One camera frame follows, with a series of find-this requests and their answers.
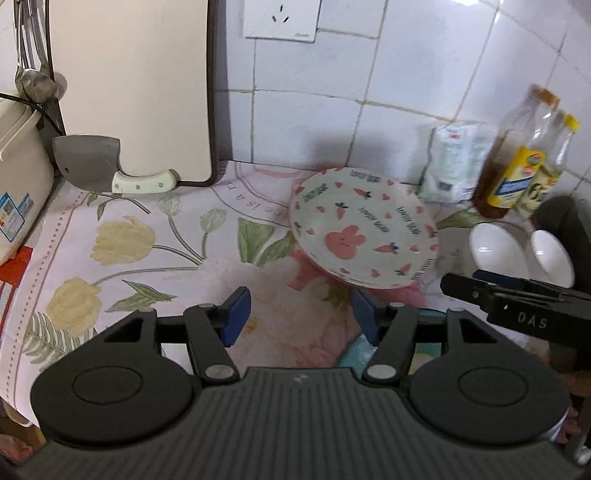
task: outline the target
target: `power outlet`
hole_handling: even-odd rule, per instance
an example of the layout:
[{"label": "power outlet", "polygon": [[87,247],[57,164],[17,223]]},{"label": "power outlet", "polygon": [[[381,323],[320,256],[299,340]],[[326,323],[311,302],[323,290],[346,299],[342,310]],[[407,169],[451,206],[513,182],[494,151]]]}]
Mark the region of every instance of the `power outlet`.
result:
[{"label": "power outlet", "polygon": [[245,0],[245,37],[313,42],[320,0]]}]

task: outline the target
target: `white plastic bag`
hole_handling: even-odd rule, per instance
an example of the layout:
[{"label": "white plastic bag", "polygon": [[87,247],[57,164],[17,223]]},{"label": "white plastic bag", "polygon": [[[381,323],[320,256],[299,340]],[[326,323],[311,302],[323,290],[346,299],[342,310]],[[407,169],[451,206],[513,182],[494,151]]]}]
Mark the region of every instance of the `white plastic bag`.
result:
[{"label": "white plastic bag", "polygon": [[447,203],[472,198],[497,134],[493,125],[472,122],[437,127],[431,143],[431,163],[423,174],[419,197],[425,202]]}]

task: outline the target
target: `yellow label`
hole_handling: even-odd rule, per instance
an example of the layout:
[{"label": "yellow label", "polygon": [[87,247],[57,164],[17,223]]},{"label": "yellow label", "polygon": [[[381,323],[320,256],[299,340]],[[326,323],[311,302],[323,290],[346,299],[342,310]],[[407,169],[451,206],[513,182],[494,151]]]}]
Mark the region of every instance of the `yellow label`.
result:
[{"label": "yellow label", "polygon": [[550,189],[556,185],[559,178],[560,174],[552,175],[542,166],[531,180],[530,186],[521,197],[521,200],[519,200],[519,206],[528,213],[534,213],[540,203],[544,201]]},{"label": "yellow label", "polygon": [[488,204],[492,207],[512,208],[530,185],[545,158],[543,152],[521,146],[487,198]]}]

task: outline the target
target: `cleaver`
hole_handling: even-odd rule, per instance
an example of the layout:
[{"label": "cleaver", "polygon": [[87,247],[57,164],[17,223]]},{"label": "cleaver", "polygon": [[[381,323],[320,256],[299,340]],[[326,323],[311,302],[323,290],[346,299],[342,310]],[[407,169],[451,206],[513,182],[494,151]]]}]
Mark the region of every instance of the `cleaver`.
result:
[{"label": "cleaver", "polygon": [[173,170],[148,177],[130,177],[119,169],[121,143],[100,135],[65,135],[53,139],[53,153],[64,178],[89,192],[162,193],[173,190]]}]

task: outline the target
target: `screw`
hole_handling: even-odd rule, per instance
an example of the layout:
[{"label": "screw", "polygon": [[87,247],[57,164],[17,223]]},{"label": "screw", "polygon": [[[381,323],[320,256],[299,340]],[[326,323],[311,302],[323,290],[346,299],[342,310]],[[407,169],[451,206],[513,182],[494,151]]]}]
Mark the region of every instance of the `screw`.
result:
[{"label": "screw", "polygon": [[225,380],[234,374],[234,369],[228,365],[216,364],[205,369],[205,376],[212,380]]},{"label": "screw", "polygon": [[367,374],[376,380],[389,380],[396,376],[396,369],[391,365],[376,364],[367,369]]}]

